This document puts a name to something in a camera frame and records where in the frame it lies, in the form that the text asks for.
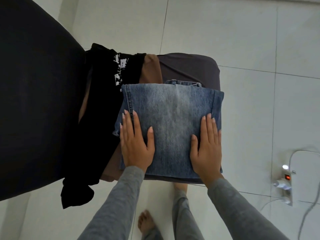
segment clothing pile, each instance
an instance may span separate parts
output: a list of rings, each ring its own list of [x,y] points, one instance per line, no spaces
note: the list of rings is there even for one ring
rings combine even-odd
[[[207,56],[123,54],[93,44],[86,53],[90,90],[77,139],[64,166],[63,208],[89,202],[89,185],[118,180],[124,164],[119,140],[121,114],[138,113],[143,136],[154,128],[153,163],[146,180],[202,183],[193,171],[191,134],[200,135],[201,117],[211,113],[221,129],[219,69]]]

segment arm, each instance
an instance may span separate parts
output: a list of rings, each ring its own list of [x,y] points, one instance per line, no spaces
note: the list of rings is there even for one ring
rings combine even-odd
[[[212,182],[208,196],[233,239],[289,240],[226,179],[218,178]]]
[[[127,167],[79,240],[129,238],[144,171]]]
[[[255,209],[220,173],[221,130],[211,115],[201,120],[201,141],[191,138],[190,159],[194,171],[208,188],[208,196],[233,239],[288,239]]]
[[[147,168],[155,153],[152,127],[147,133],[148,144],[143,141],[139,118],[133,112],[134,129],[130,114],[122,114],[120,145],[126,166],[118,183],[78,239],[127,240],[130,234],[134,210]]]

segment person's left hand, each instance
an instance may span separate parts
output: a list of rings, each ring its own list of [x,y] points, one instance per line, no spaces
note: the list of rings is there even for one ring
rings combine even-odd
[[[133,111],[134,129],[128,111],[122,114],[123,125],[120,124],[120,144],[123,161],[126,167],[136,166],[146,173],[151,165],[155,153],[155,140],[153,129],[148,129],[147,146],[143,141],[138,115]]]

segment gray pants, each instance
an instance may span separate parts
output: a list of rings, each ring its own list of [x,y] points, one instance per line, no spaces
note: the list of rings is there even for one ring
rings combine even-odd
[[[175,240],[204,239],[189,208],[189,200],[182,190],[175,190],[172,207],[172,224]],[[142,240],[163,240],[157,227],[142,236]]]

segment forearm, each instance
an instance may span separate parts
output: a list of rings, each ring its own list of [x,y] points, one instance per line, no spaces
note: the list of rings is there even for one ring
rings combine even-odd
[[[130,234],[144,172],[127,167],[78,239],[123,239]]]
[[[226,179],[215,180],[208,196],[226,224],[232,238],[288,240],[254,208]]]

